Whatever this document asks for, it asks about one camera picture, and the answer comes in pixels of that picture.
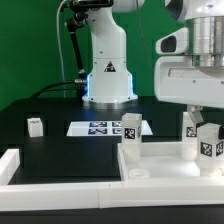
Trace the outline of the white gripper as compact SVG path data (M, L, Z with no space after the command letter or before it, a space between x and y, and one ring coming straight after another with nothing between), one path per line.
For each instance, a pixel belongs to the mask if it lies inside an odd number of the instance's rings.
M189 30L181 28L156 42L161 57L154 70L154 91L159 101L188 104L187 112L196 127L203 122L202 106L224 108L224 67L194 67L185 55Z

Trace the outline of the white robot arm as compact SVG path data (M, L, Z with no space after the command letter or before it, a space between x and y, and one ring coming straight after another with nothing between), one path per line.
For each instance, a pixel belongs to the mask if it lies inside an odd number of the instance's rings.
M112 14L139 10L147 0L91 0L87 11L93 67L84 101L95 106L133 101L126 67L126 33ZM184 27L159 39L154 69L158 100L185 104L194 124L204 107L224 108L224 0L164 0L166 12Z

